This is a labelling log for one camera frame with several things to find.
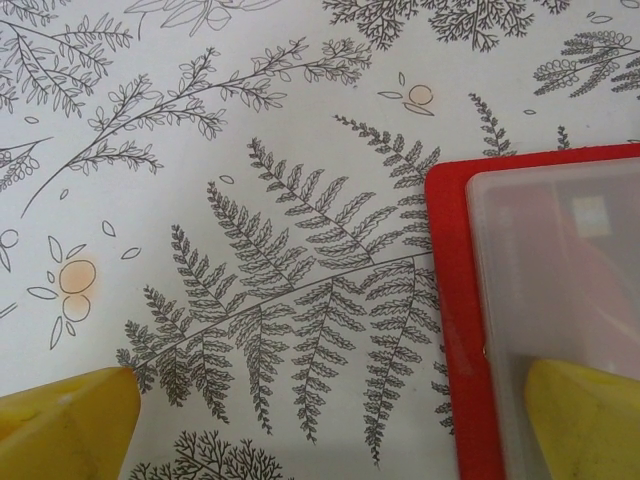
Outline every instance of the clear plastic lid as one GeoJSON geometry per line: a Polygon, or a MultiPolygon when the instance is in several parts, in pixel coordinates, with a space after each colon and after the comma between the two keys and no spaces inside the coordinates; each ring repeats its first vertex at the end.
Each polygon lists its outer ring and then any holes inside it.
{"type": "Polygon", "coordinates": [[[531,362],[640,379],[640,159],[483,173],[467,197],[507,476],[550,480],[531,362]]]}

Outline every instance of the white paper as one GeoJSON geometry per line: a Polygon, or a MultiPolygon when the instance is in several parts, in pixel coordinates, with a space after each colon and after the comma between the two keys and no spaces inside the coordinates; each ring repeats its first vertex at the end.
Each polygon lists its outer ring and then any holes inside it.
{"type": "Polygon", "coordinates": [[[123,479],[457,478],[424,174],[640,138],[639,25],[635,0],[0,1],[0,394],[136,367],[123,479]],[[278,469],[247,476],[259,449],[278,469]]]}

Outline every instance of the fern drawing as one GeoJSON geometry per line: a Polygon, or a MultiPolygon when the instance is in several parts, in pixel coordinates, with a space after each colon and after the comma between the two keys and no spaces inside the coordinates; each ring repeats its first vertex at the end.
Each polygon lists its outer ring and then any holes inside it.
{"type": "Polygon", "coordinates": [[[564,42],[556,59],[538,67],[533,77],[543,85],[534,93],[544,95],[577,86],[569,96],[584,95],[611,77],[616,93],[640,89],[640,49],[632,48],[633,38],[614,31],[577,33],[564,42]],[[623,68],[623,72],[612,76],[623,68]],[[584,79],[582,72],[589,76],[584,79]]]}
{"type": "Polygon", "coordinates": [[[110,92],[110,105],[96,109],[89,126],[96,132],[95,139],[53,173],[32,195],[24,213],[35,198],[60,174],[70,171],[89,175],[104,165],[126,165],[130,170],[146,167],[153,174],[162,168],[152,144],[136,145],[135,140],[116,140],[137,130],[153,131],[159,127],[194,124],[202,136],[213,140],[226,125],[224,108],[209,111],[203,101],[212,92],[220,95],[222,103],[239,99],[256,112],[281,108],[285,93],[273,91],[274,83],[288,83],[291,74],[301,72],[309,82],[321,79],[340,81],[351,85],[370,66],[370,52],[364,45],[351,39],[325,42],[322,53],[315,60],[304,60],[308,49],[304,39],[291,41],[288,47],[265,49],[264,56],[252,58],[252,70],[235,71],[228,79],[214,81],[210,77],[217,70],[214,60],[220,55],[209,48],[195,60],[180,66],[181,76],[175,89],[160,91],[147,75],[110,92]]]}
{"type": "Polygon", "coordinates": [[[282,466],[276,458],[253,446],[252,440],[239,445],[213,432],[183,431],[173,444],[176,459],[160,465],[139,463],[129,480],[279,480],[282,466]]]}
{"type": "Polygon", "coordinates": [[[0,148],[0,192],[33,175],[40,168],[40,162],[33,157],[35,148],[42,142],[49,140],[43,138],[35,142],[24,143],[13,147],[0,148]]]}
{"type": "Polygon", "coordinates": [[[369,353],[373,363],[367,367],[370,377],[364,404],[366,443],[378,465],[386,423],[405,386],[402,378],[412,375],[411,366],[422,362],[414,345],[431,343],[429,331],[440,333],[425,307],[438,310],[439,306],[435,274],[419,268],[415,258],[374,269],[363,288],[369,291],[367,300],[382,300],[371,310],[373,317],[382,319],[372,323],[379,334],[371,337],[377,348],[369,353]]]}
{"type": "Polygon", "coordinates": [[[190,26],[189,36],[193,37],[203,26],[219,31],[227,26],[234,10],[253,12],[264,10],[280,0],[138,0],[125,13],[142,14],[138,38],[144,17],[151,13],[166,16],[161,28],[190,26]]]}
{"type": "MultiPolygon", "coordinates": [[[[571,0],[533,0],[553,15],[565,11],[571,0]]],[[[373,46],[388,50],[405,24],[421,10],[433,12],[431,28],[441,42],[470,42],[473,50],[488,52],[500,35],[523,37],[534,22],[527,0],[323,0],[331,23],[355,23],[373,46]]]]}
{"type": "MultiPolygon", "coordinates": [[[[389,157],[390,134],[362,125],[356,124],[362,128],[361,136],[369,137],[369,143],[389,157]]],[[[186,405],[190,394],[198,390],[214,417],[231,422],[225,404],[234,378],[227,354],[237,349],[245,356],[248,392],[265,433],[272,434],[276,428],[270,401],[275,378],[285,370],[291,372],[294,382],[293,404],[300,428],[307,440],[316,443],[320,441],[322,407],[331,398],[334,379],[348,371],[350,352],[371,348],[367,342],[372,342],[372,352],[378,352],[371,354],[375,365],[380,355],[386,355],[380,353],[385,348],[381,342],[393,336],[399,346],[390,353],[389,368],[422,362],[418,345],[432,343],[430,335],[437,335],[439,329],[429,320],[429,312],[425,313],[425,309],[437,309],[437,302],[431,291],[433,274],[420,266],[428,255],[423,247],[430,245],[426,215],[416,212],[424,212],[418,206],[424,198],[422,179],[437,161],[439,149],[420,159],[420,142],[406,154],[402,153],[402,135],[393,143],[398,153],[383,164],[393,168],[391,179],[398,191],[411,193],[398,195],[397,205],[375,209],[367,203],[372,192],[355,196],[343,192],[349,185],[347,177],[325,181],[322,170],[306,170],[303,164],[289,167],[284,160],[274,160],[254,138],[248,145],[251,166],[258,180],[266,182],[267,194],[281,208],[282,218],[294,222],[291,228],[305,233],[313,230],[305,240],[307,245],[292,243],[289,229],[276,229],[271,218],[252,214],[210,182],[207,198],[213,217],[239,262],[234,271],[225,264],[212,267],[187,233],[179,225],[172,227],[173,260],[188,306],[176,308],[154,290],[145,290],[153,322],[127,322],[125,333],[131,348],[117,352],[118,362],[134,369],[140,390],[149,392],[159,379],[169,403],[176,407],[186,405]],[[385,229],[392,216],[405,222],[406,228],[385,229]],[[402,237],[407,245],[418,247],[417,252],[380,259],[379,253],[402,237]],[[359,284],[359,276],[367,279],[364,285],[359,284]],[[412,285],[407,283],[409,278],[414,279],[412,285]],[[394,282],[406,288],[385,290],[394,282]],[[393,297],[400,294],[411,300],[393,297]],[[396,316],[403,316],[404,323],[397,329],[387,325],[390,311],[384,302],[398,303],[396,316]],[[381,317],[372,327],[384,333],[376,332],[367,340],[362,334],[371,329],[366,321],[370,315],[381,317]],[[283,353],[290,348],[293,353],[288,361],[283,353]]],[[[376,462],[391,409],[388,405],[400,399],[402,380],[396,381],[395,376],[389,373],[381,380],[385,386],[379,393],[384,401],[379,403],[376,432],[366,434],[370,447],[376,444],[372,449],[376,462]]],[[[373,392],[373,382],[370,378],[370,385],[363,382],[362,388],[373,392]]]]}
{"type": "Polygon", "coordinates": [[[484,137],[484,142],[491,148],[483,150],[482,153],[487,157],[508,157],[518,153],[516,150],[509,150],[511,141],[505,138],[507,132],[504,128],[498,128],[498,119],[493,115],[486,102],[482,101],[482,98],[475,93],[470,93],[469,98],[476,106],[480,120],[484,123],[480,128],[489,135],[484,137]]]}
{"type": "Polygon", "coordinates": [[[54,12],[67,3],[0,2],[0,110],[13,113],[15,102],[25,100],[82,116],[82,97],[93,94],[112,64],[106,51],[129,48],[129,30],[109,14],[97,21],[84,16],[80,24],[50,33],[54,12]]]}

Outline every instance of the fern stem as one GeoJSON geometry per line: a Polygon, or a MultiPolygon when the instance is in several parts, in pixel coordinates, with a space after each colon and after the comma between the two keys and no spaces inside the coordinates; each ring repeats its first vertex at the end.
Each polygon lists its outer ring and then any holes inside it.
{"type": "Polygon", "coordinates": [[[404,257],[399,257],[399,258],[394,258],[394,259],[391,259],[391,260],[386,260],[386,261],[384,261],[384,262],[380,262],[380,263],[377,263],[377,264],[375,264],[375,265],[365,265],[365,266],[363,266],[363,267],[357,267],[357,268],[354,268],[354,269],[349,270],[349,271],[347,271],[347,272],[337,273],[337,274],[332,275],[332,276],[330,276],[330,277],[328,277],[328,278],[323,278],[323,279],[320,279],[320,280],[316,280],[316,281],[313,281],[313,282],[307,283],[306,285],[302,285],[302,286],[300,286],[300,287],[297,287],[297,288],[295,288],[295,289],[293,289],[293,290],[291,290],[291,291],[284,292],[284,293],[281,293],[281,294],[279,294],[279,295],[275,295],[275,296],[270,297],[270,298],[268,298],[268,299],[266,299],[266,300],[262,300],[261,302],[258,302],[258,303],[256,303],[256,304],[254,304],[254,305],[250,306],[250,307],[247,307],[247,308],[245,308],[245,309],[243,309],[243,310],[240,310],[240,311],[238,311],[238,312],[234,313],[233,315],[230,315],[230,316],[228,316],[228,317],[222,318],[222,319],[217,320],[217,321],[215,321],[215,322],[213,322],[213,323],[207,324],[207,327],[206,327],[206,328],[203,328],[202,330],[198,330],[197,332],[194,332],[194,333],[192,333],[192,334],[190,334],[190,335],[185,336],[184,340],[181,340],[180,342],[178,342],[178,343],[176,343],[176,344],[172,345],[171,347],[168,347],[168,348],[166,348],[165,350],[163,350],[163,351],[159,352],[155,357],[151,357],[151,358],[149,358],[149,359],[145,360],[144,362],[140,363],[140,364],[136,367],[136,369],[138,369],[138,368],[141,368],[141,367],[145,366],[145,365],[146,365],[146,364],[148,364],[149,362],[153,362],[153,361],[154,361],[154,360],[156,360],[160,355],[162,355],[162,353],[164,353],[166,350],[169,350],[169,349],[171,349],[171,348],[175,348],[175,347],[177,347],[178,345],[180,345],[180,344],[182,344],[182,343],[184,343],[184,342],[186,342],[186,341],[188,341],[188,340],[192,339],[193,337],[195,337],[195,336],[197,336],[197,335],[200,335],[200,334],[204,333],[206,330],[208,330],[208,329],[210,329],[210,328],[215,328],[215,327],[217,327],[218,325],[220,325],[220,324],[222,324],[222,323],[226,323],[226,322],[228,322],[228,321],[230,321],[230,320],[233,320],[235,317],[237,317],[237,316],[239,316],[239,315],[246,314],[249,310],[251,310],[251,309],[253,309],[253,308],[256,308],[256,307],[262,307],[262,306],[266,305],[267,303],[275,302],[276,300],[279,300],[280,298],[286,297],[286,296],[287,296],[287,295],[289,295],[289,294],[296,293],[296,292],[298,292],[298,291],[305,290],[305,289],[310,288],[310,287],[314,287],[314,286],[319,285],[320,283],[324,283],[324,282],[326,282],[326,281],[328,281],[328,280],[333,281],[333,280],[335,280],[335,279],[336,279],[336,278],[338,278],[338,277],[348,276],[348,275],[351,275],[351,274],[353,274],[353,273],[360,272],[360,271],[362,271],[362,270],[366,270],[366,269],[368,269],[368,268],[380,267],[380,266],[382,266],[382,265],[387,265],[387,264],[389,264],[389,263],[400,262],[400,261],[402,261],[402,260],[409,260],[409,259],[412,259],[412,260],[414,261],[414,265],[415,265],[415,259],[416,259],[416,258],[419,258],[419,257],[426,257],[426,256],[428,256],[428,255],[431,255],[431,254],[430,254],[430,253],[418,253],[418,254],[414,254],[414,255],[405,255],[404,257]]]}

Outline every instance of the yellow block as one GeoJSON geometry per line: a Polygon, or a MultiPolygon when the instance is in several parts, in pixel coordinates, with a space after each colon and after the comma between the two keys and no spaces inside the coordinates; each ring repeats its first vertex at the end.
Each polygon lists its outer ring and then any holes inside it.
{"type": "Polygon", "coordinates": [[[538,360],[525,399],[554,480],[640,479],[640,382],[538,360]]]}
{"type": "Polygon", "coordinates": [[[0,479],[115,480],[139,412],[128,368],[0,398],[0,479]]]}

